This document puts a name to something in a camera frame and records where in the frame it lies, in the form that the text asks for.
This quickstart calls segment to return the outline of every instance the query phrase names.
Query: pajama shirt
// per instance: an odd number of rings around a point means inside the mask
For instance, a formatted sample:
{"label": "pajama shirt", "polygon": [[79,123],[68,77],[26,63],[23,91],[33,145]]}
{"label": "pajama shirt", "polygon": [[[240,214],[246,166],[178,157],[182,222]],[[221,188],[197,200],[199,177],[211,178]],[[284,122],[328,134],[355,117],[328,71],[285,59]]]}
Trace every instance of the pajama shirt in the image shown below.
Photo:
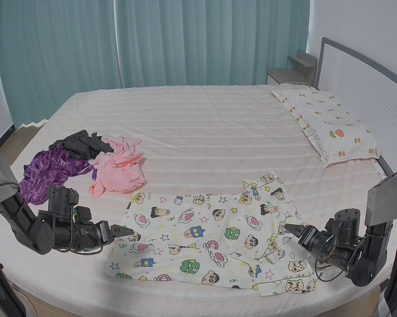
{"label": "pajama shirt", "polygon": [[115,241],[105,273],[263,296],[313,291],[314,257],[285,230],[301,219],[283,182],[271,172],[243,186],[238,195],[135,192],[122,222],[135,235]]}

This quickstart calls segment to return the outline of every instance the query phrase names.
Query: light pink fabric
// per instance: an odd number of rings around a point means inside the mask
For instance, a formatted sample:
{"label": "light pink fabric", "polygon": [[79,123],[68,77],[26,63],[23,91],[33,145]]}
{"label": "light pink fabric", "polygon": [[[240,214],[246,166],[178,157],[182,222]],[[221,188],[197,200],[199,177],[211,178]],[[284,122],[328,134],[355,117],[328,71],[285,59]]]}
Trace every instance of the light pink fabric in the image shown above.
{"label": "light pink fabric", "polygon": [[113,153],[101,152],[93,163],[97,169],[96,181],[90,187],[93,197],[99,197],[105,190],[129,193],[146,183],[138,164],[143,153],[135,152],[141,140],[103,135],[102,141],[113,148]]}

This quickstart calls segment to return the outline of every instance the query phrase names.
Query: purple satin fabric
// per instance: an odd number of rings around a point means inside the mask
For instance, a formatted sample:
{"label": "purple satin fabric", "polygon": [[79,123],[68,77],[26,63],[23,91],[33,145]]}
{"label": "purple satin fabric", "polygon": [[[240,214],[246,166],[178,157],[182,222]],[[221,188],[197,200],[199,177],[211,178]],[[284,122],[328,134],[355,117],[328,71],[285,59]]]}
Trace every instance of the purple satin fabric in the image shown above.
{"label": "purple satin fabric", "polygon": [[24,172],[24,179],[19,184],[21,194],[27,203],[43,204],[47,201],[48,186],[63,186],[68,177],[76,176],[89,165],[81,158],[69,158],[69,153],[62,145],[48,151],[40,151]]}

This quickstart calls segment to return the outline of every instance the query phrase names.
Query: bed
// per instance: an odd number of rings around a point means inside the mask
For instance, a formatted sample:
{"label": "bed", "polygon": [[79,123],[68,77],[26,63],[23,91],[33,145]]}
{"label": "bed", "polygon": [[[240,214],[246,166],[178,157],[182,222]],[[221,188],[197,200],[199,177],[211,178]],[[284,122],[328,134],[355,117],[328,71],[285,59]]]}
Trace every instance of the bed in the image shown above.
{"label": "bed", "polygon": [[[347,50],[324,39],[316,87],[334,87],[339,94],[341,86],[351,84],[358,94],[360,81],[372,86],[375,77],[385,76],[374,68],[359,75],[367,63]],[[344,71],[361,77],[359,83],[344,79]],[[397,83],[386,78],[397,94]],[[364,218],[367,190],[381,180],[378,172],[368,160],[323,169],[317,151],[272,95],[279,87],[166,86],[75,94],[43,126],[11,169],[18,180],[22,179],[23,165],[35,153],[81,129],[125,134],[143,140],[139,148],[144,152],[145,191],[240,193],[244,178],[254,179],[274,170],[305,222],[322,228],[343,208],[358,208]],[[351,109],[359,106],[357,101],[349,105],[345,95],[339,97]],[[388,111],[377,115],[392,121]],[[375,124],[371,128],[383,148],[382,132],[376,132]],[[397,170],[397,160],[392,158],[397,148],[389,146],[382,159],[387,172]],[[91,176],[82,175],[70,178],[65,186],[79,192],[79,203],[91,208],[94,222],[105,219],[118,224],[131,196],[107,192],[95,199],[88,192],[90,184]],[[37,213],[46,210],[47,203],[30,207]],[[364,232],[362,222],[360,235]],[[341,276],[330,283],[319,282],[312,293],[261,297],[256,290],[112,278],[103,273],[110,246],[96,256],[58,252],[40,256],[20,245],[0,216],[0,262],[6,276],[37,298],[85,317],[314,316],[362,297],[383,282],[391,271],[396,244],[397,224],[389,241],[387,264],[364,288]]]}

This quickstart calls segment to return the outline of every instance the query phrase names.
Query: black garment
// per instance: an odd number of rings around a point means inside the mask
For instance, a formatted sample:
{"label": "black garment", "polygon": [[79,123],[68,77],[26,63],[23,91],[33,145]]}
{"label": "black garment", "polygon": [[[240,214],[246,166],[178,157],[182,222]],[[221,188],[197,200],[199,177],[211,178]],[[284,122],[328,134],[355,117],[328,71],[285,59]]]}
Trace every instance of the black garment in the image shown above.
{"label": "black garment", "polygon": [[101,151],[113,153],[111,146],[103,142],[101,138],[101,136],[97,136],[97,133],[93,133],[90,137],[86,130],[81,130],[63,140],[57,140],[53,145],[49,145],[49,149],[55,148],[60,144],[64,147],[64,150],[69,152],[69,156],[73,159],[78,160],[80,157],[83,160],[95,159]]}

